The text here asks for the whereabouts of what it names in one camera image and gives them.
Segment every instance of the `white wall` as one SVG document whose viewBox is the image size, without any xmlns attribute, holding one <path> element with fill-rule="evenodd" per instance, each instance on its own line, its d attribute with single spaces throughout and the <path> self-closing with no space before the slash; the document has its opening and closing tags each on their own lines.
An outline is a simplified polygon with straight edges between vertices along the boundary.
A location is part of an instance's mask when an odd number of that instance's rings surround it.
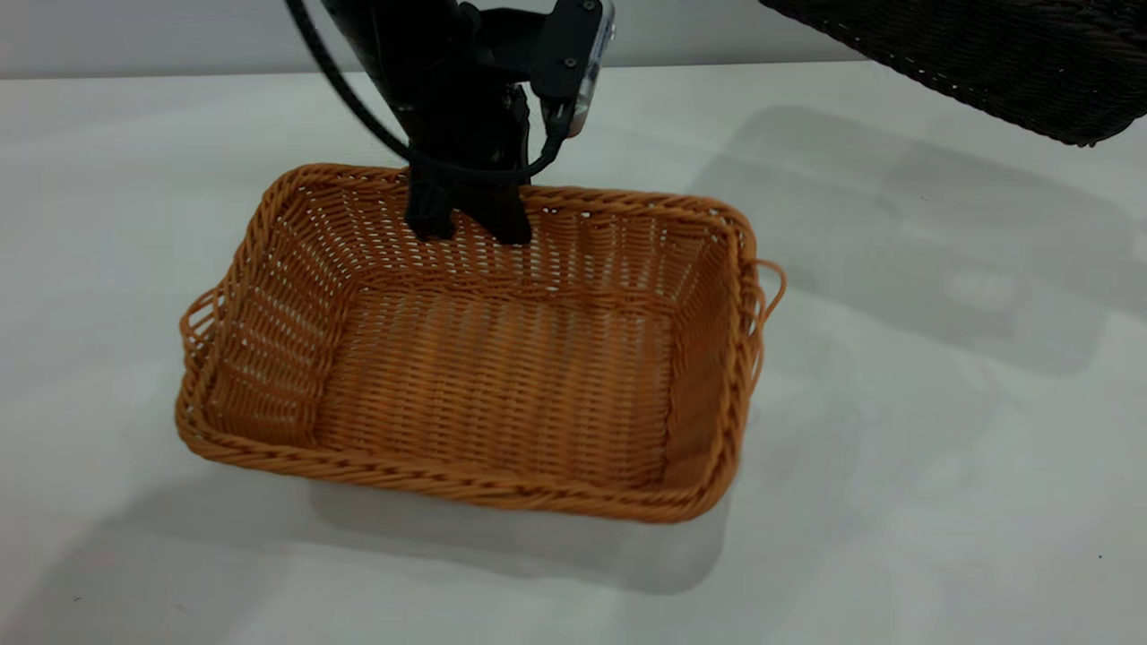
<svg viewBox="0 0 1147 645">
<path fill-rule="evenodd" d="M 476 3 L 548 11 L 553 0 Z M 618 36 L 611 64 L 856 57 L 756 0 L 615 3 Z M 317 18 L 329 24 L 317 0 L 313 5 Z M 352 62 L 336 37 L 328 40 L 344 62 Z M 280 0 L 0 0 L 0 77 L 312 68 Z"/>
</svg>

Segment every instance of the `black wicker basket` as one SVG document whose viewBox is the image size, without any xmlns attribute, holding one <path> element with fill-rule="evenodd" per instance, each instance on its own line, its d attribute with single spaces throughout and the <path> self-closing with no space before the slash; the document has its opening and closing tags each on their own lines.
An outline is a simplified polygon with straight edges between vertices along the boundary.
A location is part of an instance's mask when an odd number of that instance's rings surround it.
<svg viewBox="0 0 1147 645">
<path fill-rule="evenodd" d="M 762 0 L 900 73 L 1077 146 L 1147 114 L 1145 0 Z"/>
</svg>

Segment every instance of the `white table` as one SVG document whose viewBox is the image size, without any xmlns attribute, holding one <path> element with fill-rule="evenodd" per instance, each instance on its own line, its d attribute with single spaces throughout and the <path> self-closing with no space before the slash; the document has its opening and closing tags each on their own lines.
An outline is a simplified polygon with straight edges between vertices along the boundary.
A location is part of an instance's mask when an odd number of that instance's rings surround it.
<svg viewBox="0 0 1147 645">
<path fill-rule="evenodd" d="M 396 161 L 318 76 L 0 83 L 0 643 L 1147 634 L 1147 125 L 1068 148 L 868 63 L 608 70 L 540 180 L 723 199 L 794 283 L 735 488 L 668 528 L 184 449 L 175 321 L 317 161 Z"/>
</svg>

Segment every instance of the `orange wicker basket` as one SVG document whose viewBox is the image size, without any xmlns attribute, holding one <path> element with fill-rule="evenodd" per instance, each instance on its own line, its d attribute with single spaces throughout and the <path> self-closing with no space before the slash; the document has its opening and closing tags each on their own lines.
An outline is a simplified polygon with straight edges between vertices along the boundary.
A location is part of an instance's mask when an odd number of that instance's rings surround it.
<svg viewBox="0 0 1147 645">
<path fill-rule="evenodd" d="M 711 508 L 781 295 L 766 305 L 757 265 L 777 267 L 712 200 L 522 194 L 528 247 L 466 217 L 422 243 L 401 172 L 284 174 L 181 321 L 180 437 L 235 466 L 500 508 Z"/>
</svg>

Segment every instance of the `wicker basket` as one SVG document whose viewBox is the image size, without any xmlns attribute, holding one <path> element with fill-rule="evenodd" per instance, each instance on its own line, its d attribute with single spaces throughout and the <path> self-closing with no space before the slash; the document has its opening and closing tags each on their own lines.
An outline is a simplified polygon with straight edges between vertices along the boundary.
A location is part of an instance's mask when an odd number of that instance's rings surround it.
<svg viewBox="0 0 1147 645">
<path fill-rule="evenodd" d="M 766 306 L 744 217 L 677 195 L 523 196 L 529 247 L 466 217 L 426 244 L 397 171 L 284 174 L 182 320 L 182 440 L 236 466 L 501 508 L 711 508 L 781 295 Z"/>
<path fill-rule="evenodd" d="M 762 0 L 920 83 L 1064 143 L 1147 114 L 1141 0 Z"/>
</svg>

